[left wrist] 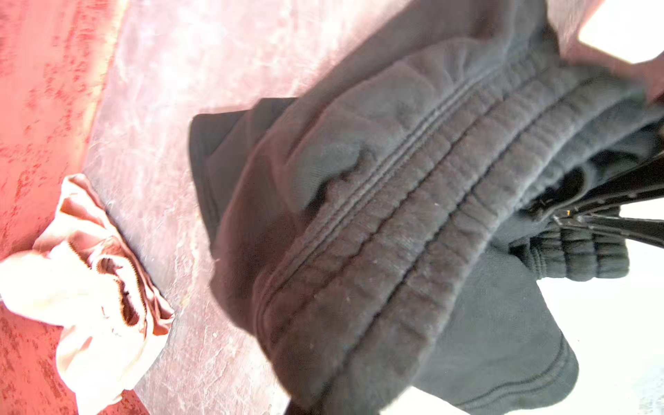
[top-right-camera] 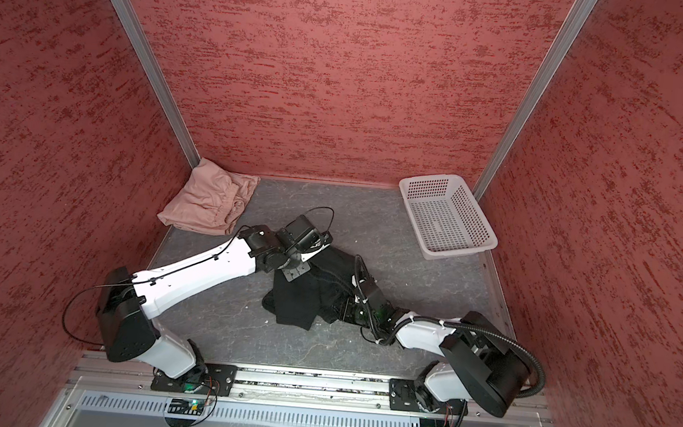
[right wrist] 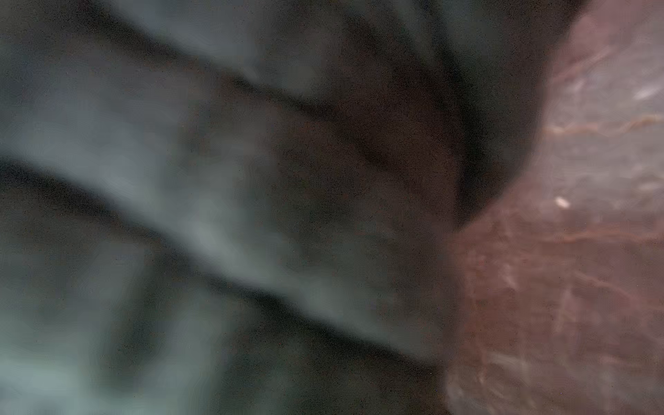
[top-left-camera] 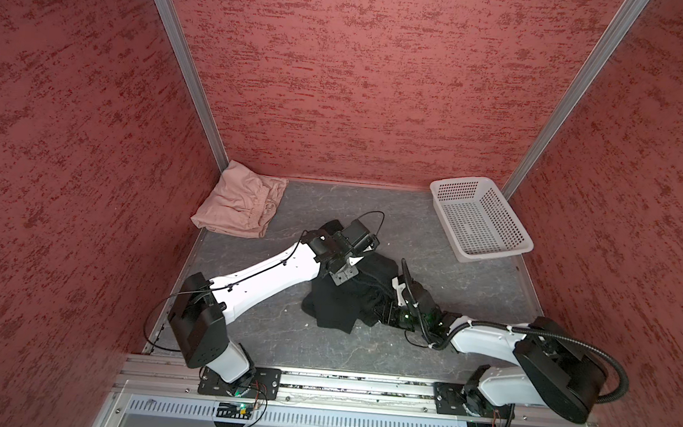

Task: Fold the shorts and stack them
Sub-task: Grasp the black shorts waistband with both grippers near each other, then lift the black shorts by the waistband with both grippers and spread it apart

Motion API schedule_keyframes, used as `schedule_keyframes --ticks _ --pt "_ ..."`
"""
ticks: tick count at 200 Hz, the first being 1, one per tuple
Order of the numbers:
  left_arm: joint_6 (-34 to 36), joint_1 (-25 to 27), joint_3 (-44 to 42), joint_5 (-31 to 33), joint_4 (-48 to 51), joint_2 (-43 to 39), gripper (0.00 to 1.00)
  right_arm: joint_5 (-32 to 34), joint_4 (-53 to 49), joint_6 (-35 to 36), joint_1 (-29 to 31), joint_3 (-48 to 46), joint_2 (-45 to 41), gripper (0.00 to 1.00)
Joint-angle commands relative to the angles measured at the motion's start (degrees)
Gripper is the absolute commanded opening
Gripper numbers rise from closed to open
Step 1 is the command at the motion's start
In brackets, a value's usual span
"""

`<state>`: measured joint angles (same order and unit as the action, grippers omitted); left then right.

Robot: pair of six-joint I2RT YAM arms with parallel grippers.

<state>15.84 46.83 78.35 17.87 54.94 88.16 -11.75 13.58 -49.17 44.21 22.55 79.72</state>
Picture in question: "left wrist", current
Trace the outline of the pink shorts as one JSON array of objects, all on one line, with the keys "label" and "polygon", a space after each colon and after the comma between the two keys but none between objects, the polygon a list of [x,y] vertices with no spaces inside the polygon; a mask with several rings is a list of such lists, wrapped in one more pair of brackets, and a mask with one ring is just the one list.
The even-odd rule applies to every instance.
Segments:
[{"label": "pink shorts", "polygon": [[120,401],[163,351],[175,312],[83,174],[64,178],[53,221],[1,262],[13,313],[62,327],[55,360],[80,414]]}]

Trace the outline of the black shorts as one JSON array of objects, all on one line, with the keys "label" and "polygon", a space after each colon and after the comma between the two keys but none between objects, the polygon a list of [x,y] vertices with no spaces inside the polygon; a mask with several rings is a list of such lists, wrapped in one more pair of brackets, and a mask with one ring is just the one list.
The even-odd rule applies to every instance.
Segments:
[{"label": "black shorts", "polygon": [[565,62],[542,1],[414,1],[303,96],[200,114],[210,289],[290,414],[416,387],[469,414],[560,403],[579,363],[539,289],[629,271],[626,239],[536,221],[579,166],[662,155],[663,108]]}]

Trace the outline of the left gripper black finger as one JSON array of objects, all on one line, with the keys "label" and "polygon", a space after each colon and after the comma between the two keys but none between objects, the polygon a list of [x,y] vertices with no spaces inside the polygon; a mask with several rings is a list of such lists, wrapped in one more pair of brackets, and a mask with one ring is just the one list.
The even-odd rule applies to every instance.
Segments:
[{"label": "left gripper black finger", "polygon": [[620,216],[620,208],[663,197],[663,156],[658,155],[596,184],[586,166],[564,174],[527,204],[536,221],[551,220],[563,229],[583,230],[663,247],[663,221]]}]

